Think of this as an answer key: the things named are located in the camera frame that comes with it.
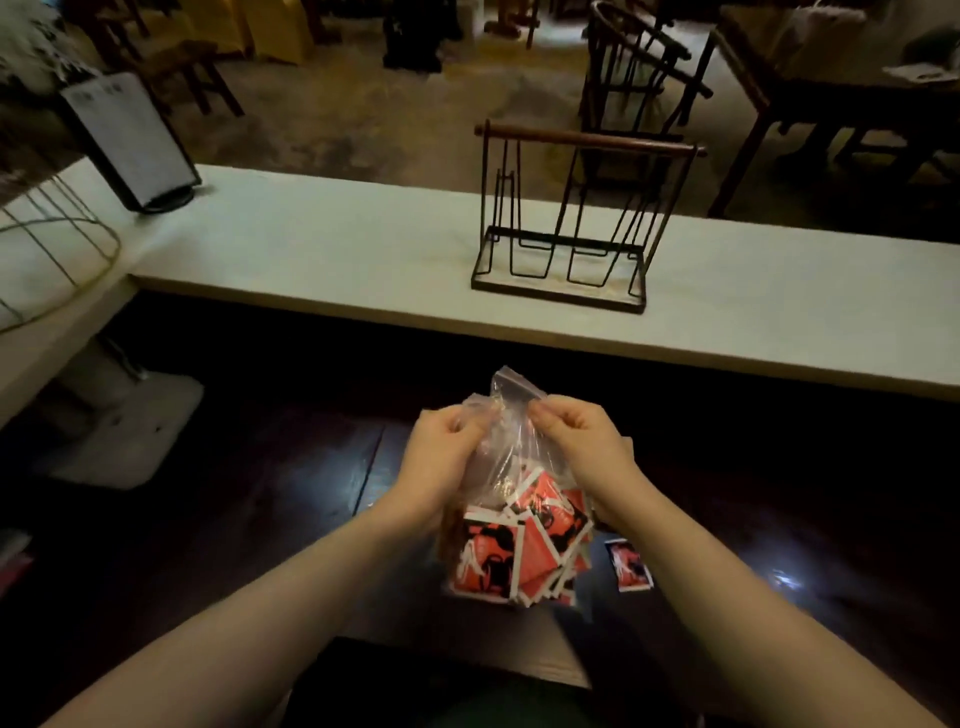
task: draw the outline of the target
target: floor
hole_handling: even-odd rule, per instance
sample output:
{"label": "floor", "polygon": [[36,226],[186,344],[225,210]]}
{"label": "floor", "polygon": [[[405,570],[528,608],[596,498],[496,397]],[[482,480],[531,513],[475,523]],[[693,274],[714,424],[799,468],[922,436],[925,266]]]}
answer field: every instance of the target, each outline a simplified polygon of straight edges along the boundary
{"label": "floor", "polygon": [[[148,14],[153,46],[179,37],[177,19]],[[480,34],[475,42],[448,43],[444,73],[417,75],[382,67],[380,20],[335,19],[342,45],[318,47],[305,66],[269,60],[222,61],[221,72],[247,115],[234,118],[214,99],[202,116],[180,79],[161,95],[172,104],[172,122],[197,162],[307,175],[476,191],[480,142],[473,125],[485,119],[535,127],[575,129],[587,67],[583,20],[557,23],[549,17],[526,50]],[[671,33],[691,51],[693,71],[709,25],[681,23]],[[677,211],[704,216],[756,114],[719,54],[705,82],[712,99],[699,99],[686,138],[706,145]],[[668,85],[660,104],[672,108],[681,90]],[[612,104],[608,114],[619,109]],[[633,118],[633,104],[623,114]],[[774,166],[777,156],[797,149],[810,127],[784,135],[771,131],[727,210],[734,220],[804,228],[857,231],[919,239],[954,240],[953,208],[917,203],[904,195],[877,209],[870,181],[886,160],[866,158],[860,171],[832,164],[813,182],[792,182]],[[841,133],[834,151],[846,139]],[[874,141],[882,140],[875,134]],[[558,154],[527,158],[524,196],[560,198],[567,159]],[[924,169],[918,182],[941,178]]]}
{"label": "floor", "polygon": [[[940,488],[955,479],[940,424],[956,405],[158,294],[141,293],[109,334],[150,368],[196,377],[206,396],[135,491],[25,477],[2,492],[0,510],[36,533],[38,556],[0,601],[0,643],[16,665],[10,726],[36,725],[374,502],[420,409],[485,391],[504,363],[548,391],[604,403],[665,493],[960,724],[960,605],[944,577],[954,524]],[[383,352],[395,351],[405,355],[385,366]],[[29,425],[0,439],[8,465],[37,442]],[[558,619],[605,718],[630,723],[619,709],[636,685],[664,714],[744,717],[662,594],[618,595],[598,562],[585,582],[590,614]]]}

